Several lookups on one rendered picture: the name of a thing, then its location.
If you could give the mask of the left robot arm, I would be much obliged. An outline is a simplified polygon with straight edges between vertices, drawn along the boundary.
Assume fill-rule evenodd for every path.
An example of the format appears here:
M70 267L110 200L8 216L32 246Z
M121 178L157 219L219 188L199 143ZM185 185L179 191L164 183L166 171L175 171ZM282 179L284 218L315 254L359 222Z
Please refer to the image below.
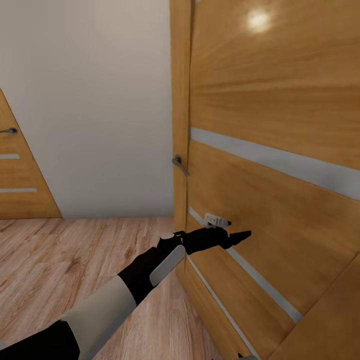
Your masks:
M0 360L92 360L140 303L183 260L215 246L229 249L251 235L205 213L203 228L164 234L109 282L51 321L41 332L0 350Z

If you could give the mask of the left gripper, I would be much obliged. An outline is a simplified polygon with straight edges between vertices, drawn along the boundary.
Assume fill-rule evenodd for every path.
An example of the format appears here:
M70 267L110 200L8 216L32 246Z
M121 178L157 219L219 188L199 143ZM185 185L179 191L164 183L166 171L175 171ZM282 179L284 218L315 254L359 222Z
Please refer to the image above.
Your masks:
M195 232L197 233L200 240L201 251L215 246L221 246L223 249L226 250L229 249L232 245L237 245L251 235L251 231L247 230L231 233L228 236L227 230L219 227L203 227L200 229L196 229Z

